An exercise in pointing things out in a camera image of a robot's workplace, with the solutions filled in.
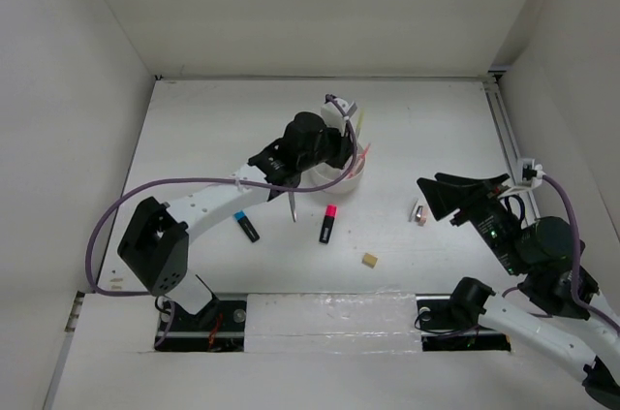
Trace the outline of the pink mini stapler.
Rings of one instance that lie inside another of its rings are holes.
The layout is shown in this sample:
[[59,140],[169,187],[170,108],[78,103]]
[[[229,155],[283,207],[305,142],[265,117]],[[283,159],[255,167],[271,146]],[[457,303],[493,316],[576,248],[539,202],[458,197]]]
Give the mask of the pink mini stapler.
[[425,201],[416,199],[410,212],[409,221],[423,227],[428,217],[428,206]]

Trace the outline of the black handled scissors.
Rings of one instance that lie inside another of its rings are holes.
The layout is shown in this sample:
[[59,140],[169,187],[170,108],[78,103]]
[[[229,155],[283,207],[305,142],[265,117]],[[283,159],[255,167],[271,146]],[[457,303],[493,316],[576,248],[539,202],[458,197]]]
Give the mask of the black handled scissors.
[[297,212],[296,212],[296,201],[295,201],[295,192],[288,192],[288,201],[290,206],[290,213],[292,216],[292,220],[294,223],[297,222]]

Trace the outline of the thin red highlighter pen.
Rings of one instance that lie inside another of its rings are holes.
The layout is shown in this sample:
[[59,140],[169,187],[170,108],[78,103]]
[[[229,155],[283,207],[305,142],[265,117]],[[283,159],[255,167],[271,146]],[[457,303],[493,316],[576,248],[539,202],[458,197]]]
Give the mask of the thin red highlighter pen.
[[371,146],[371,143],[369,142],[357,155],[351,175],[357,175],[359,171],[361,170],[365,162],[365,157],[366,157],[367,152],[369,151],[370,146]]

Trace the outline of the thin yellow highlighter pen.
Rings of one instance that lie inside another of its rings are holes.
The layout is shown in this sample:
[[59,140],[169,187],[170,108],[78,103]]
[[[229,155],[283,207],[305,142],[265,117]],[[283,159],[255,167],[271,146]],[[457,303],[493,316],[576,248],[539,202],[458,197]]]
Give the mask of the thin yellow highlighter pen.
[[364,108],[362,108],[361,110],[359,110],[357,114],[356,127],[355,127],[355,134],[358,139],[360,137],[361,129],[363,126],[364,116],[365,116],[365,110]]

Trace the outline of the pink capped black highlighter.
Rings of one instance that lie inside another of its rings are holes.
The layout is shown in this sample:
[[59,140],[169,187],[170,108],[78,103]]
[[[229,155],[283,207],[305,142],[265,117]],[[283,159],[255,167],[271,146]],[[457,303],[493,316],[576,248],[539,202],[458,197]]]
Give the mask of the pink capped black highlighter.
[[325,209],[325,215],[320,231],[319,243],[328,244],[333,230],[334,222],[337,215],[337,206],[328,205]]

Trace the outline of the blue capped black highlighter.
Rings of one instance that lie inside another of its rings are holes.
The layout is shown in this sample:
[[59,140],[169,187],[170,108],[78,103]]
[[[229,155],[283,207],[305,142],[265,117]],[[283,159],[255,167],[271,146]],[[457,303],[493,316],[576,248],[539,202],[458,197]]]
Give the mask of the blue capped black highlighter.
[[243,233],[252,243],[257,242],[260,239],[259,233],[244,211],[237,212],[233,217]]

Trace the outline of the tan eraser block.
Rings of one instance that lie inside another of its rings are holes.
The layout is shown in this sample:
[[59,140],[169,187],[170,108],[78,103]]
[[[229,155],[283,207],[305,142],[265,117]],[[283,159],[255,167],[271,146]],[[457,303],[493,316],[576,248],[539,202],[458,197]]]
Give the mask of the tan eraser block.
[[361,262],[369,268],[374,268],[377,265],[378,258],[370,253],[365,253],[362,256]]

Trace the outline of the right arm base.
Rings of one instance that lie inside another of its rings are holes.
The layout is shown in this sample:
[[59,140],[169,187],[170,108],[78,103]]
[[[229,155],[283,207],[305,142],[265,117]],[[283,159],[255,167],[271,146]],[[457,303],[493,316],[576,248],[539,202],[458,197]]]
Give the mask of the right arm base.
[[423,352],[474,352],[512,350],[508,337],[459,318],[450,305],[450,294],[416,294],[414,327]]

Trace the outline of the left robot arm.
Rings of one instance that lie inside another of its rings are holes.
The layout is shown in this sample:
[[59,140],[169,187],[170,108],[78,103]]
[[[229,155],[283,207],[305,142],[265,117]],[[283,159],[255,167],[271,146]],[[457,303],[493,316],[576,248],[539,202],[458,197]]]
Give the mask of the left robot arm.
[[239,211],[299,191],[302,174],[320,164],[344,169],[356,143],[346,113],[329,107],[319,114],[300,112],[281,138],[230,177],[213,178],[201,191],[172,202],[141,201],[117,253],[151,296],[174,302],[190,326],[205,329],[219,301],[188,269],[191,244]]

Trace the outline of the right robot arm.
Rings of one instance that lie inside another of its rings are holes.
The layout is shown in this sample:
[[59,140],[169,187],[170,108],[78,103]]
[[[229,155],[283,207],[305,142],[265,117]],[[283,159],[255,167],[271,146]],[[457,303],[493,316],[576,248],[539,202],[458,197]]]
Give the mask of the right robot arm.
[[[420,308],[415,325],[435,338],[489,329],[520,340],[565,369],[600,405],[616,409],[619,317],[581,264],[585,244],[571,200],[539,167],[524,171],[520,186],[508,186],[508,178],[436,173],[419,178],[417,185],[436,220],[448,218],[454,227],[471,224],[503,269],[523,278],[517,291],[561,325],[516,307],[472,277],[459,281],[442,309]],[[567,216],[542,217],[525,226],[508,201],[543,182],[558,193]]]

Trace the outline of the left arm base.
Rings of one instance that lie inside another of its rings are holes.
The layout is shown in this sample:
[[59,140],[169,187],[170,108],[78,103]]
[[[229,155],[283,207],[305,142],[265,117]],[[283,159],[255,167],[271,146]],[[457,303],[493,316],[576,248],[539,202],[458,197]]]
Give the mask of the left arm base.
[[179,307],[157,298],[159,313],[154,337],[157,352],[237,353],[244,351],[247,297],[224,295],[219,298],[215,315],[199,326]]

